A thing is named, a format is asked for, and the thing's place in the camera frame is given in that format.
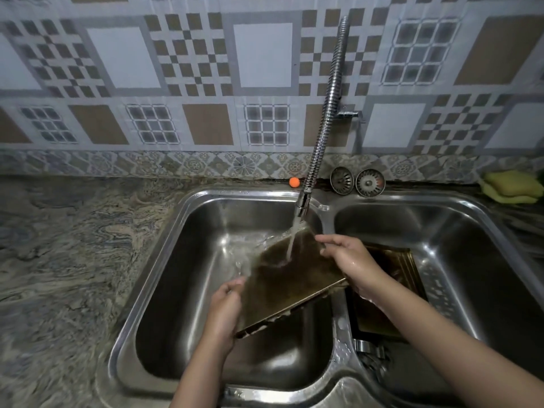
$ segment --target person's left hand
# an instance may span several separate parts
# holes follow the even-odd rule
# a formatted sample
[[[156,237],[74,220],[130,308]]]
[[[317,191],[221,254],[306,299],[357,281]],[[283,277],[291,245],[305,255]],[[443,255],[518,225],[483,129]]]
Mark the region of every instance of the person's left hand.
[[[222,284],[212,295],[206,325],[201,342],[218,347],[226,357],[234,346],[234,336],[241,312],[241,293],[245,277],[239,277]]]

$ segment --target white square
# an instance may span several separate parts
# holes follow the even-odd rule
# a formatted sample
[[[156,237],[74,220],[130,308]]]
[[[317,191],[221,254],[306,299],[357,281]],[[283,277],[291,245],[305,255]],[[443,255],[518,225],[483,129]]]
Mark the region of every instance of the white square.
[[[293,24],[235,24],[242,88],[291,87]]]
[[[160,88],[140,27],[90,28],[88,32],[116,88]]]
[[[31,72],[19,58],[4,34],[0,33],[0,88],[3,90],[41,90]]]
[[[544,138],[544,103],[519,103],[508,113],[486,149],[534,149]]]
[[[374,104],[363,147],[408,147],[424,110],[425,103]]]

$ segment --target faucet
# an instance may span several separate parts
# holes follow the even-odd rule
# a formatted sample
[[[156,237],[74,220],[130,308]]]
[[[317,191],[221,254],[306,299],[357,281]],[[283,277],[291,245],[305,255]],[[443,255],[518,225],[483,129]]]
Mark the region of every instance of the faucet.
[[[329,75],[329,85],[325,94],[325,103],[323,104],[323,112],[321,114],[321,124],[319,125],[319,135],[317,136],[316,145],[313,148],[312,160],[309,164],[308,175],[304,180],[304,185],[296,200],[295,216],[302,218],[308,211],[309,201],[312,197],[312,190],[316,185],[317,175],[323,155],[327,139],[332,127],[332,121],[335,118],[357,117],[359,113],[356,111],[338,112],[340,97],[342,94],[342,70],[344,68],[345,51],[348,44],[349,34],[349,17],[342,17],[338,26],[336,35],[336,47],[332,54],[331,72]]]

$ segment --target double bowl sink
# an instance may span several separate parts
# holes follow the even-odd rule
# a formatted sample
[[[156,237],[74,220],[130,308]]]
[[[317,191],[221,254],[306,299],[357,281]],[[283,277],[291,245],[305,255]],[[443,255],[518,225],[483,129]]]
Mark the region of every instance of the double bowl sink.
[[[168,406],[211,294],[239,274],[256,240],[289,229],[296,197],[282,186],[205,188],[179,202],[100,359],[96,387],[106,405]],[[542,269],[478,201],[316,190],[306,221],[316,233],[411,248],[439,312],[544,379]],[[237,341],[223,371],[223,406],[463,406],[409,344],[371,336],[357,346],[352,321],[341,291]]]

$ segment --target backsplash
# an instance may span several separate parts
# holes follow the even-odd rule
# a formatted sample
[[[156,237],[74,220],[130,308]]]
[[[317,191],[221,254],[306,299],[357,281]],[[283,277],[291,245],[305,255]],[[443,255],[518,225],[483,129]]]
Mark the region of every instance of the backsplash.
[[[544,168],[544,0],[0,0],[0,172],[473,183]]]

